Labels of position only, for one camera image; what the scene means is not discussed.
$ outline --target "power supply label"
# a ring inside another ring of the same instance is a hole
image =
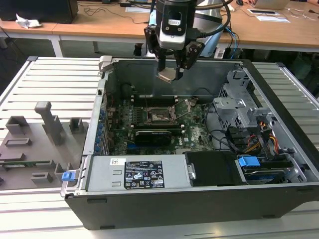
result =
[[[161,161],[125,162],[124,187],[126,189],[164,188]]]

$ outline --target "blue cable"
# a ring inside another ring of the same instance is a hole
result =
[[[238,47],[238,45],[237,45],[237,39],[236,39],[236,35],[235,35],[228,27],[226,28],[226,30],[229,31],[230,34],[232,34],[232,36],[235,38],[235,48],[234,48],[234,52],[233,52],[233,54],[232,54],[231,57],[230,57],[230,59],[233,59],[234,54],[235,54],[235,52],[236,52],[236,50],[237,50],[237,47]]]

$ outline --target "blue release latch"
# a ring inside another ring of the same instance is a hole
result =
[[[255,156],[242,156],[238,159],[241,167],[259,167],[260,162]]]
[[[74,182],[75,172],[64,172],[62,174],[62,182]]]

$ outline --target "metal slotted table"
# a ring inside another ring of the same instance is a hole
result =
[[[89,122],[99,77],[99,59],[47,58],[27,61],[0,97],[0,140],[10,116],[41,122],[37,101],[51,101],[61,121]],[[319,148],[319,103],[285,67],[255,63],[285,107]],[[258,92],[259,100],[264,101]],[[312,238],[319,237],[319,202],[299,206],[280,219],[221,222],[156,228],[88,231],[69,209],[59,188],[0,191],[0,237],[79,237],[88,239]]]

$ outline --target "green circuit board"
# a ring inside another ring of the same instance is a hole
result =
[[[165,114],[165,107],[152,107],[156,112],[163,111],[160,118],[153,116],[158,120],[168,123]],[[151,155],[151,154],[182,154],[186,151],[205,151],[213,150],[213,143],[209,140],[208,133],[203,124],[204,110],[202,105],[195,105],[187,112],[187,105],[181,102],[175,107],[174,120],[179,125],[184,125],[184,131],[179,135],[172,135],[170,145],[154,147],[135,147],[135,131],[130,127],[132,122],[136,122],[136,111],[141,114],[138,117],[143,124],[144,121],[150,120],[150,113],[145,111],[145,107],[134,107],[131,102],[123,101],[113,109],[112,120],[109,119],[109,128],[113,138],[111,143],[111,155]]]

